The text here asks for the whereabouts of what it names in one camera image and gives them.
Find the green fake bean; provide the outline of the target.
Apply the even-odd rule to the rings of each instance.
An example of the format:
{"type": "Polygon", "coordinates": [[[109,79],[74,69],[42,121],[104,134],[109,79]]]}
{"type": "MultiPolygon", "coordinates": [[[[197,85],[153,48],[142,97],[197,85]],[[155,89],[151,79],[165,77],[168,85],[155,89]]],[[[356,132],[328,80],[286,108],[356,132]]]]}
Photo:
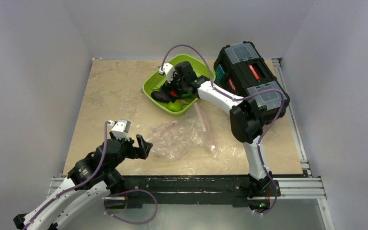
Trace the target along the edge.
{"type": "Polygon", "coordinates": [[[179,98],[180,99],[191,99],[191,98],[195,98],[195,96],[193,94],[186,93],[186,94],[182,94],[179,98]]]}

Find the red fake tomato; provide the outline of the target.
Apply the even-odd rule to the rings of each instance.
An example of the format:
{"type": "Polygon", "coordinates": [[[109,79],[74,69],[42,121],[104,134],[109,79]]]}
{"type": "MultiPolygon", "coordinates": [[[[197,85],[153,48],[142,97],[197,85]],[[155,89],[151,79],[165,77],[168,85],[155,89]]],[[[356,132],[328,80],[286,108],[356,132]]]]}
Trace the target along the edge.
{"type": "Polygon", "coordinates": [[[174,91],[170,91],[169,94],[173,97],[173,98],[179,98],[179,96],[174,92],[174,91]]]}

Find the green fake fruit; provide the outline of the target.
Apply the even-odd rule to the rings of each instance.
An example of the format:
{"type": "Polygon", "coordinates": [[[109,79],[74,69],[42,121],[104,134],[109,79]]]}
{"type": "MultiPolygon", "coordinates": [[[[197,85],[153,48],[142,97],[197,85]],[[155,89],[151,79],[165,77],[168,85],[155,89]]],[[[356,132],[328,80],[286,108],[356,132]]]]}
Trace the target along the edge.
{"type": "Polygon", "coordinates": [[[174,102],[168,102],[167,109],[171,112],[180,112],[183,110],[183,103],[180,100],[174,102]]]}

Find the purple fake eggplant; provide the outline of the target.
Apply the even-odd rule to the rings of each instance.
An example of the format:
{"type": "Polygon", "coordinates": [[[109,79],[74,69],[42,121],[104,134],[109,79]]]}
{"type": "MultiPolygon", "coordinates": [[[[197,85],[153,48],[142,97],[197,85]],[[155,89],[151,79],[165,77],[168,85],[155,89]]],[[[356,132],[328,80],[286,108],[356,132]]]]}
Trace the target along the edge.
{"type": "Polygon", "coordinates": [[[161,102],[161,103],[171,102],[171,99],[166,94],[160,91],[152,91],[150,96],[153,100],[157,102],[161,102]]]}

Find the clear zip top bag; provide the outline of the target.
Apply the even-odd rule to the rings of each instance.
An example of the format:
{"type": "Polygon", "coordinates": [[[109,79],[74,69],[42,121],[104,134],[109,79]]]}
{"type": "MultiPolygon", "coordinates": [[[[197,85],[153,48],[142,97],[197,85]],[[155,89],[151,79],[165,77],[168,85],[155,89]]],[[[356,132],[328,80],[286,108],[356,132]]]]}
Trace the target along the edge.
{"type": "Polygon", "coordinates": [[[193,148],[216,149],[209,121],[198,103],[178,119],[151,127],[149,142],[153,144],[150,152],[167,160],[179,159],[193,148]]]}

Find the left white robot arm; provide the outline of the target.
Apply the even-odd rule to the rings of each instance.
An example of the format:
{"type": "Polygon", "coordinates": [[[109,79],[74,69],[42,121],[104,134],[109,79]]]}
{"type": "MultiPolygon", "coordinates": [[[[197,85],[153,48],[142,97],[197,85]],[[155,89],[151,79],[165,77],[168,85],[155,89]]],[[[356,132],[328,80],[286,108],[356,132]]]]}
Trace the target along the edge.
{"type": "Polygon", "coordinates": [[[107,196],[127,201],[130,190],[116,167],[125,159],[145,160],[153,146],[141,135],[138,146],[131,138],[111,137],[78,161],[60,186],[35,210],[19,214],[19,230],[63,230],[74,218],[107,196]]]}

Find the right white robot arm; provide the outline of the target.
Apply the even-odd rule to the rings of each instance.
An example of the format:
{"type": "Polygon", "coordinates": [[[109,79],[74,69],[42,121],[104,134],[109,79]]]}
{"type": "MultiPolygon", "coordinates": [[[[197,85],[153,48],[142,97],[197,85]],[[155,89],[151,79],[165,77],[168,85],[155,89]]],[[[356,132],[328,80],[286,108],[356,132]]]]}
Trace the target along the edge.
{"type": "Polygon", "coordinates": [[[263,121],[255,99],[243,99],[216,86],[210,78],[197,76],[187,61],[175,66],[162,64],[159,74],[166,78],[166,86],[177,96],[192,94],[229,116],[232,135],[242,143],[249,165],[249,197],[265,193],[273,178],[263,155],[263,121]]]}

